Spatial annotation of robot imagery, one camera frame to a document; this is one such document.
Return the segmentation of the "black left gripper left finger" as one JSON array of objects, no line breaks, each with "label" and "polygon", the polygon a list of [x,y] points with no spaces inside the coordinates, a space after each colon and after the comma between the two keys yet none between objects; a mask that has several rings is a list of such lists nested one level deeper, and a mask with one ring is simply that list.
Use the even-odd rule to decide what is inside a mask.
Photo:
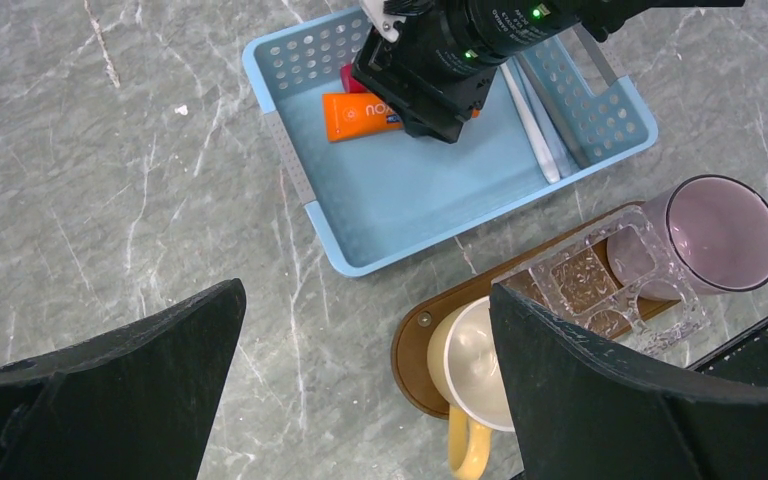
[{"label": "black left gripper left finger", "polygon": [[0,479],[194,479],[246,309],[237,279],[0,367]]}]

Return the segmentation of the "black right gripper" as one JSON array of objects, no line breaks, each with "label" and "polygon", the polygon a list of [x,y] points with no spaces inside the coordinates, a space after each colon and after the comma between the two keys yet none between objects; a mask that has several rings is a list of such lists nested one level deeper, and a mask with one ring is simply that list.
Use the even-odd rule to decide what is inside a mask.
[{"label": "black right gripper", "polygon": [[351,74],[383,100],[412,137],[447,144],[486,102],[494,66],[481,61],[446,19],[408,19],[389,42],[373,29],[357,54]]}]

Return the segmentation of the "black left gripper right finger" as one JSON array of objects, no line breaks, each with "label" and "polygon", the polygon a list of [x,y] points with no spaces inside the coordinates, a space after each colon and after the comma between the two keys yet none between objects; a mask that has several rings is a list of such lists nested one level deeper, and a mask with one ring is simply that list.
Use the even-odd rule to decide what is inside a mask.
[{"label": "black left gripper right finger", "polygon": [[768,380],[680,368],[490,295],[525,479],[768,479]]}]

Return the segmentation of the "orange toothpaste tube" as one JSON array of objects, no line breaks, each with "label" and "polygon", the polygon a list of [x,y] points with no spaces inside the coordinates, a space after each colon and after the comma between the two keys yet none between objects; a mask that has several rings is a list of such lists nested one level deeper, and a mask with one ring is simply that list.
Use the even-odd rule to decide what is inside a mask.
[{"label": "orange toothpaste tube", "polygon": [[325,93],[322,107],[331,143],[404,129],[401,117],[372,93]]}]

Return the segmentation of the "yellow mug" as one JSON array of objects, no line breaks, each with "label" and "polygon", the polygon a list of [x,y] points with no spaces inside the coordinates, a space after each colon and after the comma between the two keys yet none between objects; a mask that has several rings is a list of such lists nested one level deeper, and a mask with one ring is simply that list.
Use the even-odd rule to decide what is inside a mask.
[{"label": "yellow mug", "polygon": [[433,330],[432,383],[448,405],[448,465],[456,479],[485,472],[495,432],[515,431],[497,356],[487,296],[462,305]]}]

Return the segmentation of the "clear glass holder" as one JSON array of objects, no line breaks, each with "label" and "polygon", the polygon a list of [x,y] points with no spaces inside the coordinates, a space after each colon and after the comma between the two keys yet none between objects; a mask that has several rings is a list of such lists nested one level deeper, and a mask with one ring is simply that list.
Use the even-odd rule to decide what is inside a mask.
[{"label": "clear glass holder", "polygon": [[[607,244],[617,234],[630,235],[644,255],[642,273],[628,284],[615,277],[607,255]],[[660,360],[711,324],[688,273],[635,203],[556,238],[492,281],[564,321]]]}]

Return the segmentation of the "purple mug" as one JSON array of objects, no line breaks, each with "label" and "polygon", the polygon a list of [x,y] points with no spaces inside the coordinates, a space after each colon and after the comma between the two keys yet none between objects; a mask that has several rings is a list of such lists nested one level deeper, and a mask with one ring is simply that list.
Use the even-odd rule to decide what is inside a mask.
[{"label": "purple mug", "polygon": [[640,205],[698,295],[768,283],[768,202],[747,184],[698,175]]}]

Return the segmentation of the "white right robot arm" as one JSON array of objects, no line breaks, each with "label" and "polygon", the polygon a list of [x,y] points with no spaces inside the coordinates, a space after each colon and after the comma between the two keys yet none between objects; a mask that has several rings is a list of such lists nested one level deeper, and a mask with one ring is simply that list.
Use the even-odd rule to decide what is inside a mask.
[{"label": "white right robot arm", "polygon": [[373,26],[351,76],[401,119],[412,137],[458,141],[481,110],[496,69],[571,27],[603,42],[652,8],[690,1],[365,1]]}]

